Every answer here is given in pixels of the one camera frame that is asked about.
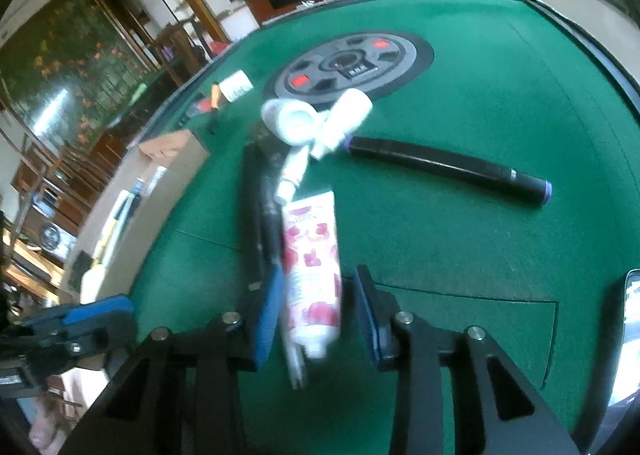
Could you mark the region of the white small card box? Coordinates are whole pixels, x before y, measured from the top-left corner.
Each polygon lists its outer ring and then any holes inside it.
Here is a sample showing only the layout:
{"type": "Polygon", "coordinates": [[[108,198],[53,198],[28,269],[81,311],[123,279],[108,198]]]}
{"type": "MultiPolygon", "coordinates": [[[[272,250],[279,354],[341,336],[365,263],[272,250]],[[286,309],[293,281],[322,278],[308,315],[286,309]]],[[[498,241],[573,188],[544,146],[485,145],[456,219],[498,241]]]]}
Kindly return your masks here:
{"type": "Polygon", "coordinates": [[[248,78],[247,74],[242,70],[236,71],[227,78],[222,79],[218,87],[222,96],[229,103],[238,100],[254,88],[250,78],[248,78]]]}

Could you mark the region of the rose print cream tube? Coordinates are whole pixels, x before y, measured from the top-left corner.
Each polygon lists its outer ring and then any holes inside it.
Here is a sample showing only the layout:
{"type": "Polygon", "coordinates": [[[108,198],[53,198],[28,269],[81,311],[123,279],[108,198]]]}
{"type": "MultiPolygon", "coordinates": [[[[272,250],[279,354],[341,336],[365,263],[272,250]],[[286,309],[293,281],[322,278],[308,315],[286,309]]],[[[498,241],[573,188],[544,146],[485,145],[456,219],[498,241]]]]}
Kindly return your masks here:
{"type": "Polygon", "coordinates": [[[286,330],[308,359],[321,360],[341,333],[343,283],[334,193],[288,204],[282,217],[286,330]]]}

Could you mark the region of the white pen with teal cap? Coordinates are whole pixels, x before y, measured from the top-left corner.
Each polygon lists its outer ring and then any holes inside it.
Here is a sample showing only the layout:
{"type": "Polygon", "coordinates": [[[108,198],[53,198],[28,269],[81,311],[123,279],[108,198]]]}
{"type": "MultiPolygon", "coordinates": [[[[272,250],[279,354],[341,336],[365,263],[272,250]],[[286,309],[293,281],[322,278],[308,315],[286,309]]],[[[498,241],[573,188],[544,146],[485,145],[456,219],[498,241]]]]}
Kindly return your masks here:
{"type": "Polygon", "coordinates": [[[143,178],[137,178],[136,182],[134,182],[134,186],[129,191],[132,197],[140,198],[142,195],[142,189],[144,188],[145,181],[143,178]]]}

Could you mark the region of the brown cardboard box tray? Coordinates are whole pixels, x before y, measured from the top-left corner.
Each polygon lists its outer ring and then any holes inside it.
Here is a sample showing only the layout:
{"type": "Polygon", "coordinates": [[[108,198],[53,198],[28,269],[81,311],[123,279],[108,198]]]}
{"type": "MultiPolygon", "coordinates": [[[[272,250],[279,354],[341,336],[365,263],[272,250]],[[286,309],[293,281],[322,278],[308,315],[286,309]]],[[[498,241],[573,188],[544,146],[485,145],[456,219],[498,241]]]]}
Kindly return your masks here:
{"type": "Polygon", "coordinates": [[[129,293],[143,261],[209,152],[190,130],[165,134],[127,153],[91,212],[65,262],[63,303],[129,293]],[[129,193],[145,181],[140,198],[129,193]]]}

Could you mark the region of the red clear packet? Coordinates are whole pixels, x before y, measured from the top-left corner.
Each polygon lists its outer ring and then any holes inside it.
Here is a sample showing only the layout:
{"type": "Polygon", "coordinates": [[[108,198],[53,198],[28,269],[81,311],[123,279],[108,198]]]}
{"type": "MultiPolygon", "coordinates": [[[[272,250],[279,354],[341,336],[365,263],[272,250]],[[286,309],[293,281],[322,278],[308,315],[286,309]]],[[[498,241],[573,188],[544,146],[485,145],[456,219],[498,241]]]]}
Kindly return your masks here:
{"type": "Polygon", "coordinates": [[[199,94],[186,110],[186,117],[193,118],[198,115],[209,113],[212,110],[212,100],[199,94]]]}

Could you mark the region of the round grey table control panel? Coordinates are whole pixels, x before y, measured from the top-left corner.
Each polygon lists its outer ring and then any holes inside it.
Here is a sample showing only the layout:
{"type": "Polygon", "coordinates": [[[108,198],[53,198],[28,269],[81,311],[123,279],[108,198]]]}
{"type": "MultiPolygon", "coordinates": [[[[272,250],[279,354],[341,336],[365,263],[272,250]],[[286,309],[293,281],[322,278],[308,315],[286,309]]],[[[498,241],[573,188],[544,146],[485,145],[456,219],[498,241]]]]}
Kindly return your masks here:
{"type": "Polygon", "coordinates": [[[267,99],[296,99],[326,110],[348,89],[376,100],[426,73],[435,51],[408,33],[360,32],[330,39],[296,56],[265,85],[267,99]]]}

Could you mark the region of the clear barrel black gel pen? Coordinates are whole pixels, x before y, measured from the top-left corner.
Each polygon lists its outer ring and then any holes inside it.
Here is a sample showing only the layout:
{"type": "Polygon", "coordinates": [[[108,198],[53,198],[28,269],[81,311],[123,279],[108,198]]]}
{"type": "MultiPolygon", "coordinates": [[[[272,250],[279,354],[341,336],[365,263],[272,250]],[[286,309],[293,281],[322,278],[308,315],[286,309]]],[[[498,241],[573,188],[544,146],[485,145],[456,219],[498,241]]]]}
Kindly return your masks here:
{"type": "Polygon", "coordinates": [[[277,306],[277,327],[282,342],[284,360],[292,388],[302,389],[306,385],[306,369],[302,348],[293,341],[288,330],[288,275],[285,273],[282,237],[281,207],[276,202],[276,181],[267,170],[259,179],[260,225],[264,241],[264,255],[268,265],[270,293],[277,306]]]}

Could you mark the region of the orange black marker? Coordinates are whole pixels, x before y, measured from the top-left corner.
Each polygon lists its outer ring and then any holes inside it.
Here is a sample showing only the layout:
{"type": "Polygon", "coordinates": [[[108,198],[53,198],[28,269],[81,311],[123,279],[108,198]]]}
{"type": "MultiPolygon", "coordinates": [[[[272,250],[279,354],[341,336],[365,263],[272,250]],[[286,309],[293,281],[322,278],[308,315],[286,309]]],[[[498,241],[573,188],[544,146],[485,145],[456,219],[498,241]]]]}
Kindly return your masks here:
{"type": "Polygon", "coordinates": [[[218,84],[213,84],[210,88],[210,119],[209,132],[214,134],[217,131],[221,108],[224,105],[224,96],[218,84]]]}

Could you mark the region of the smartphone with lit screen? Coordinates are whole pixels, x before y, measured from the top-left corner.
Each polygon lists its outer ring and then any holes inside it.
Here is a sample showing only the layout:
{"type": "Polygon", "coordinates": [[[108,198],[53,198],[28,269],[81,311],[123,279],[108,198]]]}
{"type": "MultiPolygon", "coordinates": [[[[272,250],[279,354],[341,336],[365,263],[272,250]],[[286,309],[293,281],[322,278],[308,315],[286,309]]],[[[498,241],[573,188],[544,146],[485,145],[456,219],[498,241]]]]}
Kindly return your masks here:
{"type": "Polygon", "coordinates": [[[625,279],[625,301],[623,340],[620,346],[617,369],[608,405],[629,403],[639,391],[639,342],[640,342],[640,283],[639,270],[627,273],[625,279]]]}

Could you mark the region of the large white bottle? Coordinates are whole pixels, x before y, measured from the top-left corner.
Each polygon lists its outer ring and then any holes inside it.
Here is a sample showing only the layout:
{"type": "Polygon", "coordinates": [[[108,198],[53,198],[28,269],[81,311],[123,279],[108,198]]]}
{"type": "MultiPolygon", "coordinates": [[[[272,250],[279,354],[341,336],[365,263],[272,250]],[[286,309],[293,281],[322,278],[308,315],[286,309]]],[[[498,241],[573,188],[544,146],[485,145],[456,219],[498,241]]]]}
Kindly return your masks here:
{"type": "Polygon", "coordinates": [[[314,140],[319,123],[319,113],[309,103],[296,99],[267,100],[260,117],[277,138],[291,146],[314,140]]]}

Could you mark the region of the small white bottle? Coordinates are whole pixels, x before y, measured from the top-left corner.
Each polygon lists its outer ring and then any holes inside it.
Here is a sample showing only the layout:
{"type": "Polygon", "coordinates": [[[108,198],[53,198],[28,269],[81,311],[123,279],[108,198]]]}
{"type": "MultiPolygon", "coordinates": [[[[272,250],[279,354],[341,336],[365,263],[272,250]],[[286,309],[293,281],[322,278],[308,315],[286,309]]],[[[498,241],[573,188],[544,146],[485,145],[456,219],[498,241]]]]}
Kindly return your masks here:
{"type": "Polygon", "coordinates": [[[314,136],[310,156],[314,160],[334,152],[345,138],[357,130],[372,110],[372,101],[359,89],[345,90],[332,105],[314,136]]]}

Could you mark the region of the black clear ballpoint pen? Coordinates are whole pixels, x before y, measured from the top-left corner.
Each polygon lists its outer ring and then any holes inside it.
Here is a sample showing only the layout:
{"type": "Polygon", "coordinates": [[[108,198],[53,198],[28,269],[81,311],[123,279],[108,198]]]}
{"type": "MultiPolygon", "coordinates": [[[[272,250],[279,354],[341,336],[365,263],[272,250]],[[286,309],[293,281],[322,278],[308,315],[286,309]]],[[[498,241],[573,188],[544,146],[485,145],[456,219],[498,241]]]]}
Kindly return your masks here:
{"type": "Polygon", "coordinates": [[[309,152],[310,144],[305,144],[292,149],[286,156],[274,191],[274,200],[280,206],[286,206],[293,201],[306,174],[309,152]]]}

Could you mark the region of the thick black marker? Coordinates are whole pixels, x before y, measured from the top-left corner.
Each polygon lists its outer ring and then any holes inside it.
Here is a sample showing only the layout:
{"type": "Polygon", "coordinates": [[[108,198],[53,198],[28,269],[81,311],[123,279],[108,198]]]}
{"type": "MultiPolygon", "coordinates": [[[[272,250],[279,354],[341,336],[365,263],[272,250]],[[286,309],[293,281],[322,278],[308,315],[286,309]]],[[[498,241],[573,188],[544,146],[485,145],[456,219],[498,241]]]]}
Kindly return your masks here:
{"type": "Polygon", "coordinates": [[[548,204],[553,194],[553,186],[548,180],[478,157],[431,146],[349,136],[344,148],[355,156],[384,160],[428,174],[458,179],[536,206],[548,204]]]}

